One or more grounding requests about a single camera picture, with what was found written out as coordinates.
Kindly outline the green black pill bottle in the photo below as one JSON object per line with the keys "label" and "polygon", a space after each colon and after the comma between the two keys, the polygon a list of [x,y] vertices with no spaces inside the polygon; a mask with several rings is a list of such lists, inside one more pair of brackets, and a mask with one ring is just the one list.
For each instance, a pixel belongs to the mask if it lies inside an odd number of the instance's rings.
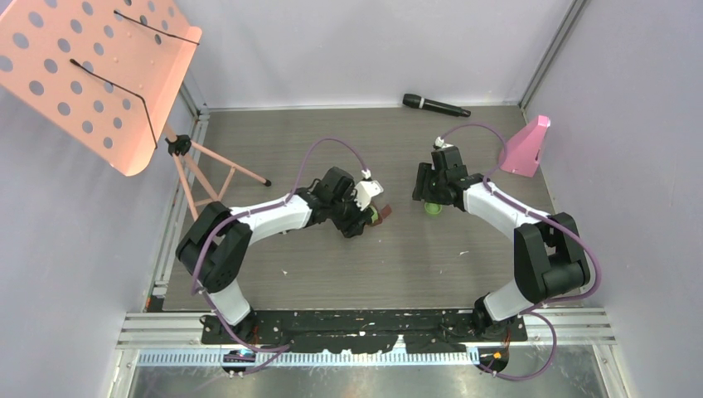
{"label": "green black pill bottle", "polygon": [[369,216],[369,220],[366,222],[366,224],[369,227],[377,226],[382,222],[380,211],[374,205],[369,205],[369,207],[367,208],[367,213]]}

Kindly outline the green bottle cap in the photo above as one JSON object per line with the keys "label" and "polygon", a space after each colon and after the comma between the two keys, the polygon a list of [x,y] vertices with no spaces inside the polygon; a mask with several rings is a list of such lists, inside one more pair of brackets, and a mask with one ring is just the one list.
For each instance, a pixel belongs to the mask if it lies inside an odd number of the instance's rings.
{"label": "green bottle cap", "polygon": [[424,210],[428,215],[437,216],[443,210],[443,206],[437,203],[426,202],[424,204]]}

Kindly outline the brown translucent pill container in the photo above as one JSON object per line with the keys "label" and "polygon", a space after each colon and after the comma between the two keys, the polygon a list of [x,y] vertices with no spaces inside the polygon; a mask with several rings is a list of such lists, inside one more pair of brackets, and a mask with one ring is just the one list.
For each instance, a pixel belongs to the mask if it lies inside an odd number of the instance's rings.
{"label": "brown translucent pill container", "polygon": [[390,204],[383,206],[379,212],[380,220],[381,221],[385,220],[391,213],[392,213],[392,207]]}

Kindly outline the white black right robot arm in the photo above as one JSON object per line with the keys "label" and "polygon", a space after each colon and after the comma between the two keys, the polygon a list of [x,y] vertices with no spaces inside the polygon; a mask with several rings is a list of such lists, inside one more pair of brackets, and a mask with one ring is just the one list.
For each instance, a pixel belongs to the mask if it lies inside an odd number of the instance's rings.
{"label": "white black right robot arm", "polygon": [[507,324],[537,304],[579,289],[591,280],[575,220],[529,207],[481,173],[470,174],[458,148],[436,148],[418,166],[412,198],[453,206],[477,216],[513,244],[513,278],[474,303],[470,329],[494,340]]}

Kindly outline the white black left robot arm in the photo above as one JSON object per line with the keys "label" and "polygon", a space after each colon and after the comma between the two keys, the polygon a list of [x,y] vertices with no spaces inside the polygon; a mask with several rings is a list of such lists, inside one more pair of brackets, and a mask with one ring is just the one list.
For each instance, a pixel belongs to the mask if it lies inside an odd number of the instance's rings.
{"label": "white black left robot arm", "polygon": [[222,332],[232,342],[247,342],[255,323],[238,276],[249,248],[270,236],[326,221],[345,238],[359,236],[380,220],[374,201],[383,192],[377,180],[356,181],[350,173],[331,167],[323,178],[276,201],[246,207],[214,201],[181,239],[176,257],[195,278],[196,290],[221,315]]}

